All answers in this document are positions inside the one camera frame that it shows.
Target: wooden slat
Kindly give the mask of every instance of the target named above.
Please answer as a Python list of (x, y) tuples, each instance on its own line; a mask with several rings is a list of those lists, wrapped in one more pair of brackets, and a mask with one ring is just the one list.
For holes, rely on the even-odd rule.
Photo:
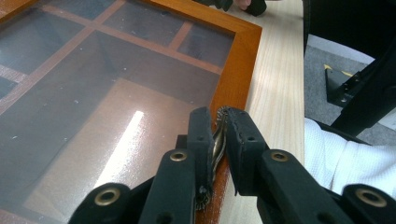
[(0, 1), (0, 23), (9, 20), (38, 0), (2, 0)]

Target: light wood surface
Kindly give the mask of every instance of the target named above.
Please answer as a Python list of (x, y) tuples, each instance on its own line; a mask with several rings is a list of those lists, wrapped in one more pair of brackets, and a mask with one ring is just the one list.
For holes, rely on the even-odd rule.
[[(262, 27), (247, 112), (270, 148), (291, 152), (304, 164), (303, 2), (266, 2), (260, 17), (233, 6), (228, 12)], [(261, 223), (255, 197), (234, 197), (227, 182), (219, 223)]]

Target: black chair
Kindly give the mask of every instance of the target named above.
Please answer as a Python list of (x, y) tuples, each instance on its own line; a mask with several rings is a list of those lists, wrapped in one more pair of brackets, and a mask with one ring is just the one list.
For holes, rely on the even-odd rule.
[(356, 136), (396, 107), (395, 0), (304, 0), (305, 45), (308, 33), (375, 58), (332, 92), (350, 99), (332, 128)]

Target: black object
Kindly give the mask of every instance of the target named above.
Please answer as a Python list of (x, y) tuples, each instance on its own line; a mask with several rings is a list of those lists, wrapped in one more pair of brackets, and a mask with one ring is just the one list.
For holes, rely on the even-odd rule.
[(264, 0), (251, 0), (250, 5), (245, 10), (248, 14), (252, 16), (260, 16), (267, 9), (267, 4)]
[[(226, 110), (226, 152), (235, 189), (258, 197), (265, 223), (396, 223), (396, 202), (386, 193), (351, 185), (340, 196), (322, 188), (289, 152), (267, 146), (247, 112)], [(191, 113), (189, 127), (198, 130), (189, 128), (187, 136), (178, 138), (177, 145), (187, 148), (165, 153), (154, 178), (131, 191), (114, 183), (94, 189), (69, 223), (194, 223), (197, 187), (211, 187), (211, 183), (205, 186), (203, 178), (211, 169), (206, 169), (205, 162), (197, 163), (197, 155), (210, 150), (203, 147), (210, 146), (202, 136), (207, 134), (206, 112), (200, 108)], [(189, 142), (191, 133), (201, 134), (192, 134), (194, 140)], [(189, 144), (195, 140), (205, 143), (191, 150)]]
[(382, 57), (348, 80), (336, 80), (342, 75), (330, 72), (326, 76), (328, 101), (344, 108), (332, 124), (334, 129), (356, 136), (396, 107), (396, 37)]
[[(233, 4), (233, 0), (194, 0), (195, 2), (201, 3), (206, 6), (215, 6), (216, 8), (222, 8), (224, 11), (228, 11), (230, 6)], [(251, 0), (250, 5), (245, 10), (248, 14), (253, 16), (260, 16), (267, 5), (264, 0)]]

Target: metal screw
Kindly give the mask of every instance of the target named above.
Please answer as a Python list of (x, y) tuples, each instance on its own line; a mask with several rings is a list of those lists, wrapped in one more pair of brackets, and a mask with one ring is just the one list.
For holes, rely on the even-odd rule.
[(274, 161), (287, 161), (289, 158), (287, 155), (281, 153), (281, 152), (273, 152), (271, 153), (271, 158)]
[(171, 154), (171, 160), (172, 161), (184, 161), (187, 159), (187, 154), (184, 152), (174, 152)]
[(356, 196), (364, 203), (368, 203), (374, 207), (385, 207), (387, 201), (378, 193), (370, 189), (357, 189)]
[(120, 197), (120, 190), (108, 188), (100, 191), (95, 197), (95, 203), (99, 206), (107, 206), (114, 203)]

